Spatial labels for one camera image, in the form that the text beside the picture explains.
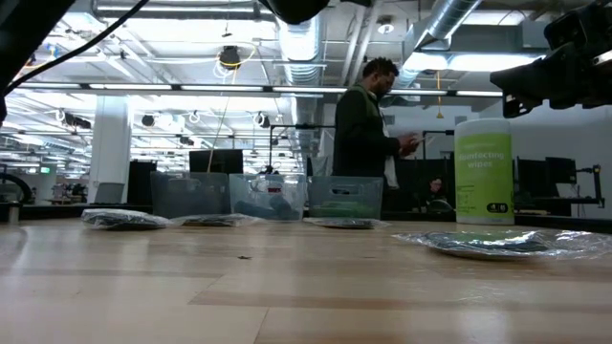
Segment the green label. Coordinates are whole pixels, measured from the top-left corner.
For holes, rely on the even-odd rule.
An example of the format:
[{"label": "green label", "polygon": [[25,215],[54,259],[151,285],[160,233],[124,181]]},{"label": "green label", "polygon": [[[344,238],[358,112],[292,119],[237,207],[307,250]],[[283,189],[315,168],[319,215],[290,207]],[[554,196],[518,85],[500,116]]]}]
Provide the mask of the green label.
[{"label": "green label", "polygon": [[509,134],[479,134],[455,142],[457,216],[514,216],[512,142]]}]

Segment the clear plastic bin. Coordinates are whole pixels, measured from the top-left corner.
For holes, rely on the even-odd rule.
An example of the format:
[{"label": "clear plastic bin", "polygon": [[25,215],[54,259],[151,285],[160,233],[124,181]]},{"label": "clear plastic bin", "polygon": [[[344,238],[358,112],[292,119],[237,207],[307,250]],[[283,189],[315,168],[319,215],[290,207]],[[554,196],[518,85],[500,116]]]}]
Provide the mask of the clear plastic bin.
[{"label": "clear plastic bin", "polygon": [[382,178],[313,177],[309,185],[310,217],[381,218]]},{"label": "clear plastic bin", "polygon": [[153,214],[174,219],[230,214],[230,182],[225,173],[151,173]]},{"label": "clear plastic bin", "polygon": [[301,221],[306,177],[229,175],[231,210],[266,220]]}]

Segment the desk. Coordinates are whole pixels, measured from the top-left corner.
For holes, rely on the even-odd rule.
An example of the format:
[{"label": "desk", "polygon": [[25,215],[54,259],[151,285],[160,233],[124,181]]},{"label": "desk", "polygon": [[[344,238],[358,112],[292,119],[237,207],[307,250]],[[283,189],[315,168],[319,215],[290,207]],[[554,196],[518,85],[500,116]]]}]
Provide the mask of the desk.
[{"label": "desk", "polygon": [[610,342],[611,259],[480,262],[390,237],[456,227],[0,226],[0,342]]}]

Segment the green jacket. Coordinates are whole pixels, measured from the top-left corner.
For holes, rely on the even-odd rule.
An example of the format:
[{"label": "green jacket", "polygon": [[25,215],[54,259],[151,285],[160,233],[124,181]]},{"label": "green jacket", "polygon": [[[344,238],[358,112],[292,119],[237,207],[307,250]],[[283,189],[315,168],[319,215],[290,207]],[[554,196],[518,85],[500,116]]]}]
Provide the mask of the green jacket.
[{"label": "green jacket", "polygon": [[349,88],[336,107],[334,176],[384,177],[384,163],[400,142],[383,133],[379,102],[361,85]]}]

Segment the man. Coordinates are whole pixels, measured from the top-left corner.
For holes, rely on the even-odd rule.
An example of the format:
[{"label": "man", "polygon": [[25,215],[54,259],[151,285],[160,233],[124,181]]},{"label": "man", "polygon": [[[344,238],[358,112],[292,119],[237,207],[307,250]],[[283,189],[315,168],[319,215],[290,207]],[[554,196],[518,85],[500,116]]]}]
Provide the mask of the man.
[{"label": "man", "polygon": [[363,81],[342,96],[336,107],[334,176],[384,177],[390,188],[399,188],[394,159],[414,153],[414,134],[390,138],[379,101],[391,91],[399,74],[391,60],[379,57],[363,69]]},{"label": "man", "polygon": [[442,177],[439,176],[432,177],[429,179],[429,190],[426,193],[426,202],[428,204],[435,200],[447,200],[447,197],[444,195],[444,190],[442,188]]}]

